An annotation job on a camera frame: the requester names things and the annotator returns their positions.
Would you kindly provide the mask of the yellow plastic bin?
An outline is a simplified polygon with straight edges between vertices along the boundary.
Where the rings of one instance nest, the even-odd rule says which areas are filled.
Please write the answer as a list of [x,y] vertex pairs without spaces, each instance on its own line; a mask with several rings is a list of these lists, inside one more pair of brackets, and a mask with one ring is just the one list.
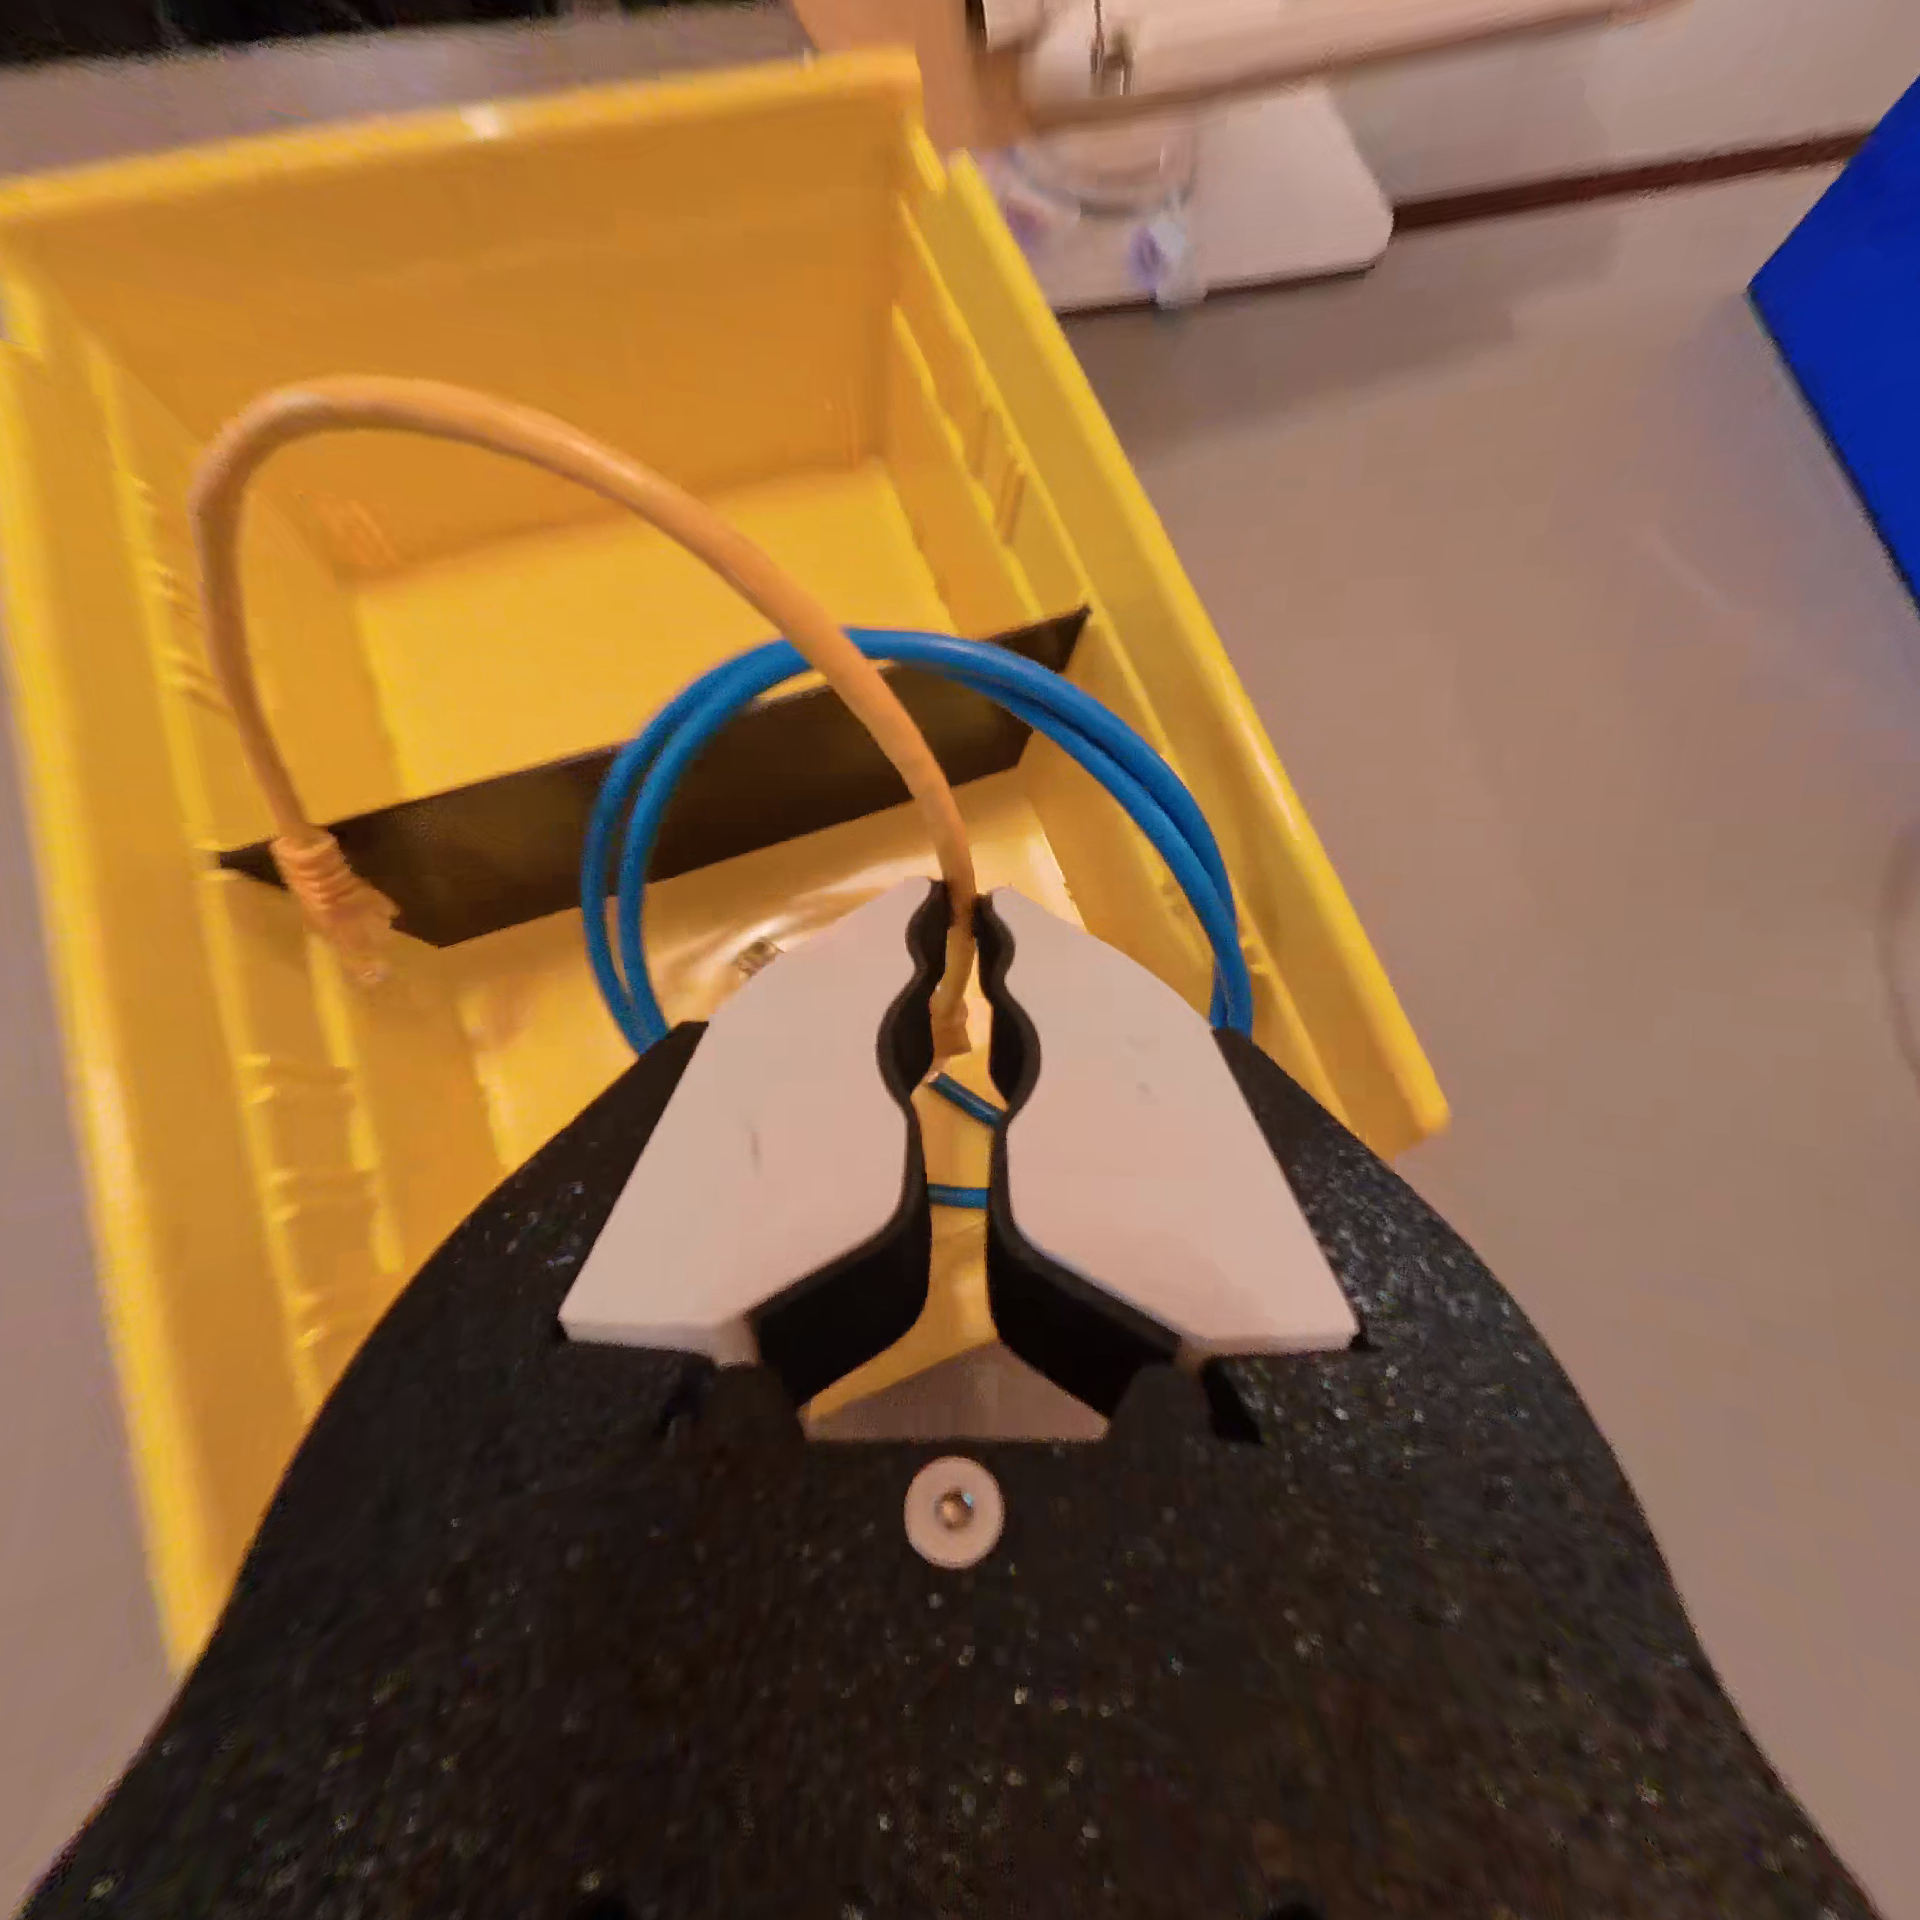
[[[1089,612],[1072,679],[1220,836],[1256,1037],[1378,1155],[1448,1104],[1198,594],[903,55],[4,187],[4,634],[64,1077],[164,1644],[205,1644],[405,1281],[632,1060],[560,905],[370,987],[270,881],[189,483],[262,392],[445,379],[709,501],[856,627]],[[612,746],[770,623],[612,506],[326,437],[247,490],[250,650],[322,825]]]

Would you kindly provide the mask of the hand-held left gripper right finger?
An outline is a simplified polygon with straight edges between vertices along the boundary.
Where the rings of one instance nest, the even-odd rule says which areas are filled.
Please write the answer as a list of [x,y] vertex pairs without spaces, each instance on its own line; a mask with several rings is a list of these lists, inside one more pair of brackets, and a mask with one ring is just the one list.
[[975,939],[1002,1343],[1105,1419],[1151,1370],[1353,1347],[1357,1309],[1245,1087],[1263,1050],[1012,887],[981,900]]

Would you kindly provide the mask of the black bin divider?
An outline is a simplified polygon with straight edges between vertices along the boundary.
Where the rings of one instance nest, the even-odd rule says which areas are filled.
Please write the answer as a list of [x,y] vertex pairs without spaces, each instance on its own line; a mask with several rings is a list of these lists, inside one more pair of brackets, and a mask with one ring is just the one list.
[[[922,667],[891,664],[949,786],[1012,769],[1029,726]],[[396,903],[396,934],[456,947],[581,903],[589,815],[616,746],[338,819],[350,869]],[[839,829],[908,803],[899,771],[829,691],[755,699],[705,746],[667,803],[648,879]]]

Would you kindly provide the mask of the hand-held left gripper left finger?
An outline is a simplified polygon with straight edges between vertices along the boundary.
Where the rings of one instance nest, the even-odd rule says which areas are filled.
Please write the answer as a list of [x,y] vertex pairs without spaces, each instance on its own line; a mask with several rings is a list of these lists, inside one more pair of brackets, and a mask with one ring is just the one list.
[[909,876],[755,975],[697,1027],[560,1310],[577,1343],[756,1365],[806,1404],[929,1296],[913,1107],[948,892]]

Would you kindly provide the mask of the blue plastic bin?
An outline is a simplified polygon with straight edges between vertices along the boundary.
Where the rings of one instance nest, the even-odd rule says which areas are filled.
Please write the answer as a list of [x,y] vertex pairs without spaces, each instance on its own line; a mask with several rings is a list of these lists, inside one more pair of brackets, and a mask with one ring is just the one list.
[[1746,298],[1907,595],[1917,595],[1917,85]]

